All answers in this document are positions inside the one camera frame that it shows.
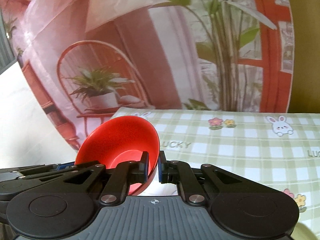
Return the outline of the wooden board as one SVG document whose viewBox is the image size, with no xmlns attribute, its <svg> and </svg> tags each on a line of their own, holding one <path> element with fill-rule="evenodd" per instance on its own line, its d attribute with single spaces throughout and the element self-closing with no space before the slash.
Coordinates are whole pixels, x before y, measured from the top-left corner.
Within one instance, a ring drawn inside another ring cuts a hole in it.
<svg viewBox="0 0 320 240">
<path fill-rule="evenodd" d="M 295 62 L 290 113 L 319 113 L 319 0 L 290 0 Z"/>
</svg>

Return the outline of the red bowl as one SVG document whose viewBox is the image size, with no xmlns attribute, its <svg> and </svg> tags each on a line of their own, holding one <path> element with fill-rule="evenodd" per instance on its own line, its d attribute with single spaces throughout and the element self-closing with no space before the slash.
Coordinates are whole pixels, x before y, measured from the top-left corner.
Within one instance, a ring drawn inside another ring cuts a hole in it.
<svg viewBox="0 0 320 240">
<path fill-rule="evenodd" d="M 75 164 L 98 161 L 107 169 L 124 161 L 139 161 L 142 153 L 149 153 L 148 181 L 130 186 L 129 194 L 142 193 L 152 182 L 158 162 L 160 142 L 156 129 L 138 116 L 120 116 L 96 128 L 83 142 Z"/>
</svg>

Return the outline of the printed room backdrop cloth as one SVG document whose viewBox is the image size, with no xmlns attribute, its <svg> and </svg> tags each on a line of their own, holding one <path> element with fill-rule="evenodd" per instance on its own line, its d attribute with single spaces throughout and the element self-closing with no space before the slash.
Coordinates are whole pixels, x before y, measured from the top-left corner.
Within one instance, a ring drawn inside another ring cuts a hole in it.
<svg viewBox="0 0 320 240">
<path fill-rule="evenodd" d="M 120 107 L 284 113 L 289 0 L 1 0 L 14 59 L 72 149 Z"/>
</svg>

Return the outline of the green square plate near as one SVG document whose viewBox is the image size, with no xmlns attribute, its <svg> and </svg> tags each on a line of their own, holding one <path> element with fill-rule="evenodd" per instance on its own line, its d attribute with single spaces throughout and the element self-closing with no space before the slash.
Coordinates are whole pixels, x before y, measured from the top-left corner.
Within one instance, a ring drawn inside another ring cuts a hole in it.
<svg viewBox="0 0 320 240">
<path fill-rule="evenodd" d="M 298 222 L 291 234 L 294 240 L 319 240 L 319 238 L 303 223 Z"/>
</svg>

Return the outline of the green checked bunny tablecloth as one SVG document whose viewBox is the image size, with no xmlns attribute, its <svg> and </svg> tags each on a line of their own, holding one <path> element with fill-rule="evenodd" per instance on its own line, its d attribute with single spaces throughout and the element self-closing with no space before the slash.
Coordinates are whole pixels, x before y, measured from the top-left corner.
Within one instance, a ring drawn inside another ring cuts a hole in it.
<svg viewBox="0 0 320 240">
<path fill-rule="evenodd" d="M 209 163 L 283 191 L 319 234 L 319 115 L 122 107 L 153 124 L 169 160 Z"/>
</svg>

